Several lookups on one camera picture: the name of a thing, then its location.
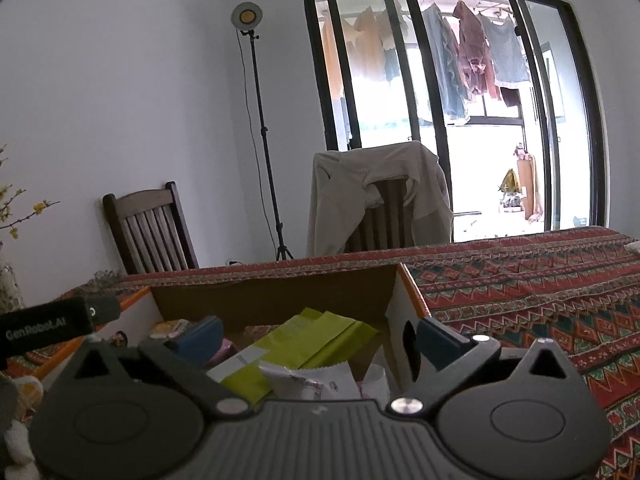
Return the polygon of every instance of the floor lamp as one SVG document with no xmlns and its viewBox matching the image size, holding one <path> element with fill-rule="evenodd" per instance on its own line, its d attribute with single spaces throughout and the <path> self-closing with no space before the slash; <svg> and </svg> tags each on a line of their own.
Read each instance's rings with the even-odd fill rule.
<svg viewBox="0 0 640 480">
<path fill-rule="evenodd" d="M 278 234 L 278 248 L 276 249 L 276 261 L 293 259 L 291 253 L 284 244 L 282 237 L 282 222 L 278 213 L 278 202 L 276 200 L 276 188 L 273 184 L 273 171 L 271 171 L 271 159 L 269 157 L 269 145 L 267 143 L 267 127 L 264 125 L 264 114 L 262 113 L 262 98 L 260 97 L 260 82 L 258 81 L 258 63 L 255 59 L 255 40 L 260 36 L 255 33 L 255 27 L 262 20 L 262 9 L 252 3 L 243 2 L 236 6 L 231 13 L 231 23 L 240 31 L 243 36 L 248 36 L 251 43 L 251 57 L 254 62 L 255 96 L 258 101 L 258 114 L 260 115 L 260 134 L 262 136 L 262 146 L 264 148 L 264 160 L 267 165 L 267 176 L 269 177 L 269 189 L 271 191 L 271 202 L 273 203 L 273 216 L 276 222 L 276 232 Z"/>
</svg>

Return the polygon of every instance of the sliding glass door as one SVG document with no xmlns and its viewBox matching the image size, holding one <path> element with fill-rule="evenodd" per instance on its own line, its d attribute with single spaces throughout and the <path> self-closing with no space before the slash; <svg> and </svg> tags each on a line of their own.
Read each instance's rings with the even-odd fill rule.
<svg viewBox="0 0 640 480">
<path fill-rule="evenodd" d="M 420 140 L 444 170 L 455 241 L 603 223 L 602 125 L 568 4 L 305 0 L 305 10 L 327 148 Z"/>
</svg>

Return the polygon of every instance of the white wall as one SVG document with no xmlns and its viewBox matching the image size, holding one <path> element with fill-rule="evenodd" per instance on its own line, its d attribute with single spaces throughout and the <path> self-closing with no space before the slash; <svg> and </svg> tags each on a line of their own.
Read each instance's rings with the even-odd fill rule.
<svg viewBox="0 0 640 480">
<path fill-rule="evenodd" d="M 245 0 L 226 1 L 230 12 L 236 3 Z M 314 152 L 325 149 L 324 127 L 303 1 L 251 1 L 258 3 L 264 10 L 264 19 L 258 29 L 258 63 L 265 119 L 270 129 L 280 215 L 284 222 L 285 239 L 294 256 L 300 257 L 305 254 L 312 156 Z M 611 43 L 619 41 L 618 36 L 612 34 L 621 31 L 629 14 L 623 14 L 618 19 L 619 23 L 612 23 L 609 11 L 600 5 L 600 2 L 607 0 L 567 1 L 574 4 L 596 72 L 606 115 L 609 154 L 613 161 L 610 170 L 610 227 L 640 236 L 640 224 L 636 226 L 632 212 L 635 207 L 632 204 L 640 203 L 640 200 L 631 195 L 636 165 L 634 152 L 629 150 L 629 131 L 635 128 L 635 117 L 631 113 L 634 108 L 628 105 L 628 92 L 635 88 L 622 86 L 618 75 L 631 60 L 626 58 L 621 62 L 620 58 L 612 56 L 610 48 Z M 231 27 L 226 30 L 226 46 L 242 184 L 257 255 L 260 259 L 267 260 L 272 257 L 273 251 L 259 205 L 254 154 L 250 147 L 242 100 L 238 46 Z M 264 189 L 268 198 L 268 188 L 265 186 Z"/>
<path fill-rule="evenodd" d="M 222 0 L 2 0 L 0 182 L 62 203 L 4 255 L 27 303 L 120 265 L 101 197 L 177 182 L 201 266 L 253 259 L 229 113 Z"/>
<path fill-rule="evenodd" d="M 609 134 L 611 227 L 626 215 L 626 229 L 640 238 L 640 0 L 593 0 L 594 49 L 610 72 L 597 74 Z"/>
</svg>

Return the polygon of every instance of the wooden chair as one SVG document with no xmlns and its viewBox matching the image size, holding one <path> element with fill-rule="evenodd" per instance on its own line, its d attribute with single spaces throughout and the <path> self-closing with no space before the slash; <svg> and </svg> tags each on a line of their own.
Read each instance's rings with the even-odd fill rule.
<svg viewBox="0 0 640 480">
<path fill-rule="evenodd" d="M 402 206 L 406 192 L 406 180 L 395 178 L 375 182 L 385 203 L 365 210 L 360 224 L 347 240 L 346 253 L 401 249 L 412 247 L 412 213 Z"/>
<path fill-rule="evenodd" d="M 198 268 L 175 182 L 102 205 L 128 274 Z"/>
</svg>

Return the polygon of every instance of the tripod stand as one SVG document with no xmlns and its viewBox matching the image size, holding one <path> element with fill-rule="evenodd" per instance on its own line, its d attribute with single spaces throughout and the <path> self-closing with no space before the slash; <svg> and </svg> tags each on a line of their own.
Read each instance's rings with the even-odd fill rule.
<svg viewBox="0 0 640 480">
<path fill-rule="evenodd" d="M 241 30 L 243 36 L 249 36 L 251 42 L 251 58 L 254 62 L 254 79 L 255 79 L 255 96 L 258 101 L 258 114 L 260 115 L 260 134 L 262 136 L 262 146 L 264 147 L 264 161 L 267 165 L 267 176 L 269 177 L 269 189 L 271 191 L 271 202 L 273 203 L 273 217 L 276 221 L 276 232 L 278 234 L 278 249 L 276 250 L 276 261 L 279 259 L 286 260 L 287 256 L 293 260 L 293 256 L 284 244 L 282 237 L 282 222 L 278 213 L 278 202 L 276 200 L 276 188 L 273 183 L 273 172 L 271 171 L 271 159 L 269 157 L 269 145 L 267 143 L 267 127 L 264 125 L 264 114 L 262 113 L 262 98 L 260 97 L 260 82 L 258 81 L 258 63 L 255 59 L 255 40 L 259 40 L 260 36 L 256 36 L 255 31 Z"/>
</svg>

